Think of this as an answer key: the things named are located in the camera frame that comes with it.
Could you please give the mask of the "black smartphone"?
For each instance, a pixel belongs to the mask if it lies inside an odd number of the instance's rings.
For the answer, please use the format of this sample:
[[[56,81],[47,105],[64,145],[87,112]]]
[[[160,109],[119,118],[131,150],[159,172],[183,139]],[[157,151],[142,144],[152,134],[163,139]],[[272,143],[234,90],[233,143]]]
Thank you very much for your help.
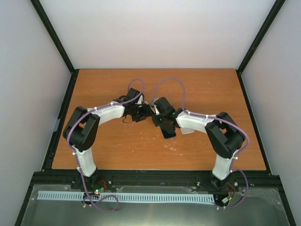
[[[176,131],[174,127],[170,126],[160,126],[161,132],[163,134],[164,139],[171,139],[176,136]]]

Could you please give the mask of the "white phone case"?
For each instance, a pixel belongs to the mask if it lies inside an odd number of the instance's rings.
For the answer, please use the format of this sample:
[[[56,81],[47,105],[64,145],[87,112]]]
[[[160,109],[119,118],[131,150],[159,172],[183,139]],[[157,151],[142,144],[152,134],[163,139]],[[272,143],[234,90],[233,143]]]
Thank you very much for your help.
[[[194,131],[195,130],[191,128],[181,128],[181,133],[184,135],[194,133]]]

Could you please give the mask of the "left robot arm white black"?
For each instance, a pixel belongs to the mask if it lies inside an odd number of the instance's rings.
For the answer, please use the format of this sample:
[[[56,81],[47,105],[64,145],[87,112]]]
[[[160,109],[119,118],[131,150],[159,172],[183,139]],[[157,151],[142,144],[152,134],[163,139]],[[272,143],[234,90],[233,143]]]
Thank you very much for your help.
[[[106,105],[94,108],[78,106],[71,115],[63,137],[76,156],[78,171],[83,174],[82,185],[86,189],[94,189],[98,178],[93,173],[96,165],[92,155],[92,145],[96,139],[98,127],[108,121],[130,116],[132,121],[140,122],[151,116],[150,105],[144,100],[144,94],[130,88],[122,95]]]

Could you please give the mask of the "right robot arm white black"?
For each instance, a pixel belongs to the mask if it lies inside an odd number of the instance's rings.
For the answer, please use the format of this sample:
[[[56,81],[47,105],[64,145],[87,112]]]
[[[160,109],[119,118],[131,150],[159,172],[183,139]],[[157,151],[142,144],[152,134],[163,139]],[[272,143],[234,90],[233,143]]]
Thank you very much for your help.
[[[161,129],[165,139],[174,138],[176,128],[179,128],[182,134],[195,131],[207,134],[216,153],[210,182],[217,189],[224,186],[230,177],[233,161],[243,143],[249,140],[247,134],[226,112],[203,115],[181,108],[176,110],[165,97],[155,99],[151,107],[154,109],[153,123]]]

